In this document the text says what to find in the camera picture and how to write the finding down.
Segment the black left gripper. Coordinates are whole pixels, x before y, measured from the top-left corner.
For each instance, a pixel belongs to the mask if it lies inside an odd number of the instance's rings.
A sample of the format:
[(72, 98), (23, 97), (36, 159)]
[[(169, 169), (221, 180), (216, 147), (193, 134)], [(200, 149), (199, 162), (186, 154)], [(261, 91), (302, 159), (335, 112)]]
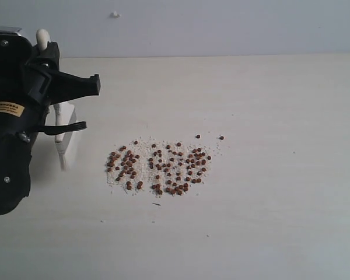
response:
[(100, 77), (80, 78), (60, 71), (60, 50), (45, 29), (36, 45), (21, 29), (0, 29), (0, 104), (21, 105), (19, 133), (60, 135), (87, 129), (85, 121), (63, 124), (64, 103), (100, 93)]

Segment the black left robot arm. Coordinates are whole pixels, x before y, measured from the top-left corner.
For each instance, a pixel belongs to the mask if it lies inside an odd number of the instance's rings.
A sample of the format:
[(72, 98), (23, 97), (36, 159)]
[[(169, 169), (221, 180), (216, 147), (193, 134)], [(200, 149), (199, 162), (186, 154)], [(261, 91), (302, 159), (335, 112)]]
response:
[(30, 194), (32, 148), (39, 133), (55, 138), (61, 166), (72, 135), (87, 125), (72, 101), (100, 92), (100, 78), (60, 71), (58, 44), (39, 29), (32, 44), (18, 27), (0, 27), (0, 215)]

